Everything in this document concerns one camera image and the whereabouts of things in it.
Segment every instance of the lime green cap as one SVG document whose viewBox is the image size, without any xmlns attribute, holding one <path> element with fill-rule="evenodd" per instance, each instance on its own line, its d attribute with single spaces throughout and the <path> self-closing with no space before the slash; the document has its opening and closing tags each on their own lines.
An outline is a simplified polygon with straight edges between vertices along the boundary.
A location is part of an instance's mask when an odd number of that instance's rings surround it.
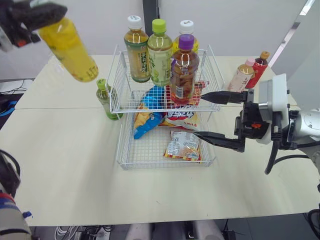
<svg viewBox="0 0 320 240">
<path fill-rule="evenodd" d="M 164 33 L 166 31 L 166 21 L 161 19 L 161 18 L 157 18 L 154 19 L 152 21 L 152 31 L 154 33 Z"/>
<path fill-rule="evenodd" d="M 106 89 L 106 79 L 100 78 L 96 81 L 96 85 L 98 86 L 98 89 L 104 90 Z"/>
</svg>

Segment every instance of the blue snack bag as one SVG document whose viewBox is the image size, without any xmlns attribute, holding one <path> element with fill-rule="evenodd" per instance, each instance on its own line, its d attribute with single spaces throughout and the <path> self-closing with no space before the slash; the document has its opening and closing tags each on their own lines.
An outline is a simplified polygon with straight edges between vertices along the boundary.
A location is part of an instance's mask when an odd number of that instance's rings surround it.
<svg viewBox="0 0 320 240">
<path fill-rule="evenodd" d="M 139 109 L 163 109 L 165 88 L 163 86 L 152 87 L 142 98 Z M 134 117 L 133 138 L 139 139 L 164 120 L 164 112 L 138 112 Z"/>
</svg>

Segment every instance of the bottle with purple cap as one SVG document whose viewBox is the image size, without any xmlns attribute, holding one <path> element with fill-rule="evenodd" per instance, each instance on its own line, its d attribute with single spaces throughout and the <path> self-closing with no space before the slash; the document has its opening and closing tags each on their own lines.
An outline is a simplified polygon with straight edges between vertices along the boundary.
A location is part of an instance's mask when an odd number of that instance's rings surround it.
<svg viewBox="0 0 320 240">
<path fill-rule="evenodd" d="M 192 51 L 195 38 L 191 34 L 179 37 L 179 50 L 173 55 L 171 64 L 171 99 L 179 105 L 186 105 L 194 95 L 199 57 Z"/>
<path fill-rule="evenodd" d="M 255 76 L 255 71 L 252 67 L 254 63 L 255 60 L 249 57 L 244 64 L 238 66 L 235 75 L 227 87 L 228 91 L 240 93 L 245 89 L 249 80 Z"/>
</svg>

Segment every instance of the wire basket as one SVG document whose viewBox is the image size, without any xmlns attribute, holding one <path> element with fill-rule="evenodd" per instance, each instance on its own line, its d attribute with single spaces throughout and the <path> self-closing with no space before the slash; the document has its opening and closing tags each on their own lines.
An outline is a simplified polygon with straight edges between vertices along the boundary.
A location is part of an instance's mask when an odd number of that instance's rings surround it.
<svg viewBox="0 0 320 240">
<path fill-rule="evenodd" d="M 218 67 L 215 55 L 210 45 L 207 50 L 198 50 L 200 65 L 196 72 L 195 89 L 200 93 L 220 91 L 224 87 L 224 79 Z M 141 99 L 154 84 L 150 79 L 147 82 L 136 82 L 131 78 L 127 51 L 119 51 L 116 46 L 113 54 L 111 70 L 107 83 L 112 85 L 109 92 L 110 110 L 112 113 L 149 112 L 148 109 L 138 109 Z M 162 109 L 153 109 L 153 112 L 183 112 L 180 106 L 168 107 L 165 98 L 162 100 Z M 191 104 L 189 109 L 194 112 L 218 111 L 218 104 L 199 99 L 198 104 Z"/>
<path fill-rule="evenodd" d="M 200 118 L 200 129 L 208 131 L 208 121 L 205 123 L 201 114 L 197 114 Z M 186 130 L 176 127 L 158 126 L 148 131 L 141 138 L 134 139 L 134 116 L 135 113 L 128 113 L 121 119 L 116 159 L 123 169 L 208 167 L 216 158 L 213 146 L 203 140 L 199 140 L 201 161 L 187 161 L 180 158 L 164 157 L 165 150 L 172 140 L 170 131 L 178 132 Z"/>
</svg>

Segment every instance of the power strip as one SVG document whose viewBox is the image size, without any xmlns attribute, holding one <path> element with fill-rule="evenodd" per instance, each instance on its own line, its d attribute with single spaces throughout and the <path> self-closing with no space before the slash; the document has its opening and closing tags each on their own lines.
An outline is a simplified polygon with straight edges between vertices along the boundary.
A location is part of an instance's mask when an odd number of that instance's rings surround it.
<svg viewBox="0 0 320 240">
<path fill-rule="evenodd" d="M 110 239 L 110 232 L 105 231 L 104 228 L 102 227 L 100 231 L 96 234 L 96 239 L 95 240 L 109 240 Z"/>
</svg>

